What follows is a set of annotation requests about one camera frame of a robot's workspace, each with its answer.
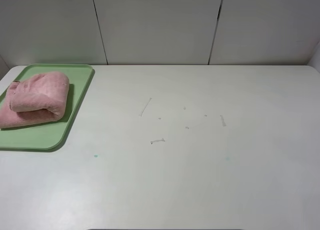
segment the white table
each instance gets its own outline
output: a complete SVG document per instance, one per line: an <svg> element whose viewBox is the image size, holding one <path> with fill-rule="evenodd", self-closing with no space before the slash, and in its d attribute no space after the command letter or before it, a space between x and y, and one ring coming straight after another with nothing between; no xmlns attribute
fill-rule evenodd
<svg viewBox="0 0 320 230"><path fill-rule="evenodd" d="M314 68L94 69L61 149L0 151L0 229L320 228Z"/></svg>

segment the folded towel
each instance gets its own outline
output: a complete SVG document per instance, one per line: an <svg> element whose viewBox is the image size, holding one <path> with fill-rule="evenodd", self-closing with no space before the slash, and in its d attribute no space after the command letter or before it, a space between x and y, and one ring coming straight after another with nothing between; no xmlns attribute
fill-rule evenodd
<svg viewBox="0 0 320 230"><path fill-rule="evenodd" d="M12 82L0 109L0 128L60 120L65 114L68 91L69 79L62 72Z"/></svg>

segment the light green plastic tray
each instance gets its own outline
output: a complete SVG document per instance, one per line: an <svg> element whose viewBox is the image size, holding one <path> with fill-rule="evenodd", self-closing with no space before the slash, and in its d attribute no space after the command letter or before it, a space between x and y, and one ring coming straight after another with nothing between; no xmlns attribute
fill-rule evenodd
<svg viewBox="0 0 320 230"><path fill-rule="evenodd" d="M70 80L64 117L58 122L1 129L0 150L52 152L65 142L95 71L89 65L34 64L25 67L15 80L23 81L35 74L50 71L61 71ZM6 92L0 96L0 107L5 96Z"/></svg>

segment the gray wall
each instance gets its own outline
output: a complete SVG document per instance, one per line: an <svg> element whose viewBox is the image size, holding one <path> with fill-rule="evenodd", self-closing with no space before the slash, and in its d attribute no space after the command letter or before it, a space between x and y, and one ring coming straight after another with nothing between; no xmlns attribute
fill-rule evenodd
<svg viewBox="0 0 320 230"><path fill-rule="evenodd" d="M210 55L211 64L292 65L312 57L320 0L223 0L217 24L221 1L0 0L0 55L9 67L106 58L205 65Z"/></svg>
<svg viewBox="0 0 320 230"><path fill-rule="evenodd" d="M320 40L320 0L223 0L210 64L306 64Z"/></svg>

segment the table surface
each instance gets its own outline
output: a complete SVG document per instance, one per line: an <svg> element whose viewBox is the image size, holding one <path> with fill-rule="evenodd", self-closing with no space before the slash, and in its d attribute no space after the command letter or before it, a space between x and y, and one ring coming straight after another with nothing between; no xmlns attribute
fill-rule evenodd
<svg viewBox="0 0 320 230"><path fill-rule="evenodd" d="M0 229L319 229L314 68L93 68L61 149L0 151Z"/></svg>

